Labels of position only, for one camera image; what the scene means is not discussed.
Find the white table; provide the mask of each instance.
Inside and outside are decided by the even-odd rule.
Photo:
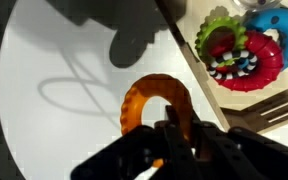
[[[132,14],[139,2],[145,1],[129,9],[132,20],[140,17]],[[119,138],[124,95],[147,74],[180,79],[200,118],[220,126],[169,30],[153,34],[154,43],[127,69],[110,62],[116,32],[92,19],[76,25],[47,1],[18,0],[0,53],[0,118],[27,180],[67,180],[75,166]],[[166,104],[152,98],[144,124],[163,119]]]

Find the orange plastic ring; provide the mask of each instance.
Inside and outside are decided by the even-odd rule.
[[[125,135],[142,124],[142,110],[153,96],[167,100],[175,109],[179,124],[186,140],[190,141],[193,106],[189,91],[178,80],[166,74],[150,74],[136,81],[126,93],[122,105],[120,122]],[[154,162],[160,167],[161,160]]]

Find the green toy ring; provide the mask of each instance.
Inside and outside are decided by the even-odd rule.
[[[231,29],[235,36],[235,44],[233,50],[243,50],[245,48],[244,43],[247,41],[247,36],[245,35],[246,28],[241,26],[237,20],[232,19],[229,16],[218,17],[212,22],[202,27],[201,31],[197,33],[197,40],[195,41],[195,49],[197,51],[200,59],[207,64],[214,61],[214,57],[210,56],[205,47],[205,42],[211,35],[211,33],[219,27],[227,27]],[[219,67],[224,65],[231,65],[234,63],[234,59],[226,61],[219,65]]]

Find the colorful toy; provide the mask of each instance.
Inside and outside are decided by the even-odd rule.
[[[281,70],[288,68],[288,9],[268,9],[256,12],[244,25],[248,30],[263,33],[268,29],[277,29],[280,33],[285,34],[286,39],[282,38],[281,42],[281,46],[284,48],[284,67]]]
[[[247,40],[247,36],[245,36],[246,28],[241,26],[237,20],[232,19],[229,16],[226,17],[218,17],[211,23],[201,26],[201,31],[197,34],[196,40],[196,51],[200,59],[205,63],[212,63],[214,61],[214,57],[210,56],[206,51],[206,44],[208,37],[211,33],[220,27],[227,27],[231,29],[235,36],[234,50],[242,50],[244,49],[244,43]],[[226,65],[232,64],[232,61],[226,61]]]
[[[224,61],[228,61],[232,58],[233,59],[239,58],[238,61],[243,61],[247,59],[249,63],[247,64],[246,67],[240,69],[237,72],[230,72],[230,73],[223,74],[216,70],[219,64],[223,63]],[[250,51],[247,51],[247,50],[229,51],[229,52],[224,53],[222,56],[217,57],[215,61],[213,61],[211,66],[208,68],[208,71],[209,71],[210,76],[214,77],[215,79],[222,79],[222,80],[234,79],[234,78],[239,78],[239,77],[248,75],[255,68],[256,62],[257,62],[257,57]]]
[[[254,53],[258,58],[256,68],[248,76],[236,79],[215,79],[219,85],[235,91],[248,92],[262,89],[277,79],[283,67],[282,49],[272,37],[256,31],[247,31],[246,35],[248,36],[248,40],[245,43],[246,49]],[[216,47],[210,53],[221,53],[219,49],[222,50],[222,53],[230,51],[231,49],[229,48],[234,42],[234,36],[225,37],[224,40],[228,44],[227,46]]]
[[[172,105],[177,113],[184,137],[190,141],[193,113],[190,93],[178,79],[166,74],[147,75],[136,81],[126,93],[120,117],[122,134],[125,135],[142,124],[143,107],[153,96],[163,97]],[[162,162],[156,161],[154,166],[160,167]]]

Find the wooden box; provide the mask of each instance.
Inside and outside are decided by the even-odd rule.
[[[288,1],[282,2],[288,7]],[[219,86],[198,59],[194,47],[200,25],[218,16],[239,19],[244,10],[231,0],[156,0],[156,3],[225,130],[242,126],[265,133],[288,123],[288,69],[264,89],[245,93]]]

